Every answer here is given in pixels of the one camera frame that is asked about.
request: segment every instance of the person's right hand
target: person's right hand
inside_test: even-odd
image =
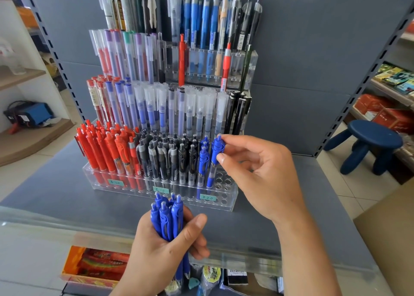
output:
[[[252,136],[221,138],[226,147],[217,160],[261,215],[272,220],[276,227],[298,215],[306,215],[308,211],[288,148]]]

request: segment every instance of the plastic stool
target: plastic stool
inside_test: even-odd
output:
[[[382,148],[372,168],[375,175],[381,175],[387,170],[394,149],[402,146],[402,138],[395,131],[374,122],[356,120],[348,124],[348,129],[329,139],[323,149],[332,150],[351,135],[358,140],[352,146],[352,153],[342,163],[340,172],[344,175],[351,173],[360,164],[370,146]]]

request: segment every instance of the green price label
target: green price label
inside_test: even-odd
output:
[[[117,181],[116,179],[108,179],[108,182],[111,185],[124,186],[124,182],[123,181]]]
[[[210,196],[210,195],[201,194],[200,195],[200,199],[216,201],[217,200],[217,197],[216,196]]]
[[[169,194],[170,193],[170,190],[168,188],[153,186],[152,189],[154,190],[154,192],[158,191],[159,193],[163,193],[163,194]]]

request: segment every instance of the orange box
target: orange box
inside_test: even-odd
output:
[[[362,114],[366,112],[379,112],[385,108],[393,108],[394,103],[386,97],[380,97],[375,95],[361,95],[355,103],[355,109]]]
[[[383,108],[372,120],[396,132],[414,134],[414,112]]]
[[[85,250],[85,247],[70,247],[69,254],[66,258],[65,266],[63,267],[60,278],[66,282],[75,282],[81,284],[95,285],[99,287],[114,288],[118,284],[118,281],[86,277],[78,274],[78,263],[82,259],[82,255],[85,252]]]

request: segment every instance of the hand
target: hand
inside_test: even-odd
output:
[[[173,279],[186,251],[197,260],[210,255],[207,241],[201,234],[207,216],[199,214],[194,217],[184,206],[184,221],[187,224],[180,234],[167,242],[152,226],[150,212],[141,217],[127,268],[111,296],[157,295]]]
[[[278,227],[307,212],[289,149],[252,136],[221,138],[226,147],[217,160],[261,215]]]

